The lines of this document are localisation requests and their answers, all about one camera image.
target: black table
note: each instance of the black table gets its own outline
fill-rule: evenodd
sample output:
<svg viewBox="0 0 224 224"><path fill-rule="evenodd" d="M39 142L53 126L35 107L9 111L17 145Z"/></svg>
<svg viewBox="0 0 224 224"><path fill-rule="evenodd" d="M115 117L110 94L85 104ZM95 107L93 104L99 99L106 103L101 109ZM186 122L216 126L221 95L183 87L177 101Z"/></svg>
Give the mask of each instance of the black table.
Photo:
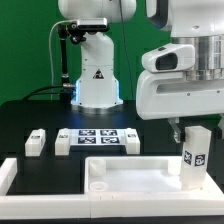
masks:
<svg viewBox="0 0 224 224"><path fill-rule="evenodd" d="M216 138L219 116L181 119L181 127L202 125L213 131L208 164L209 174L217 184L224 184L224 142ZM46 130L46 144L39 158L25 157L25 142L34 129ZM59 101L10 101L0 108L0 161L18 159L18 173L8 195L82 194L84 161L88 156L125 155L122 146L107 149L71 150L68 157L54 156L59 129L126 129L137 130L141 155L181 155L182 144L176 144L166 119L143 121L134 101L125 101L123 110L108 115L89 115L71 110ZM223 217L155 217L79 220L4 221L4 223L223 223Z"/></svg>

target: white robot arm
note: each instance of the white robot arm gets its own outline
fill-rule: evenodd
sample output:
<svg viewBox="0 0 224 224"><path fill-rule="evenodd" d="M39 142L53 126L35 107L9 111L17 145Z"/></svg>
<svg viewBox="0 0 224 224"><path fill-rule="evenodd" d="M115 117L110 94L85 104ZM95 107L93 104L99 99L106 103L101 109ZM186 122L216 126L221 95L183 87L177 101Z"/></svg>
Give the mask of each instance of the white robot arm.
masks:
<svg viewBox="0 0 224 224"><path fill-rule="evenodd" d="M146 53L137 111L143 119L223 113L222 0L147 0L149 20L171 43Z"/></svg>
<svg viewBox="0 0 224 224"><path fill-rule="evenodd" d="M97 114L119 109L123 101L113 74L114 44L97 31L107 27L107 22L130 19L136 10L136 0L59 0L58 5L65 18L76 21L74 31L77 27L84 31L81 41L72 39L74 43L81 42L82 49L82 74L76 82L73 109Z"/></svg>
<svg viewBox="0 0 224 224"><path fill-rule="evenodd" d="M120 0L59 0L61 14L67 19L106 18L120 22ZM136 11L136 0L121 0L123 19L129 20Z"/></svg>

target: warning label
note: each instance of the warning label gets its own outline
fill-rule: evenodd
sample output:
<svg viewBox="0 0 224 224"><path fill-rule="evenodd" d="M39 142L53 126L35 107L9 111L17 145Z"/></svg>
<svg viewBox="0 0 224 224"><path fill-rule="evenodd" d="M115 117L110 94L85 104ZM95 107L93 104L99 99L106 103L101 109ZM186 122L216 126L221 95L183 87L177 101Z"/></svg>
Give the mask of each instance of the warning label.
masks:
<svg viewBox="0 0 224 224"><path fill-rule="evenodd" d="M94 79L104 79L103 74L100 69L97 70L96 74L93 77Z"/></svg>

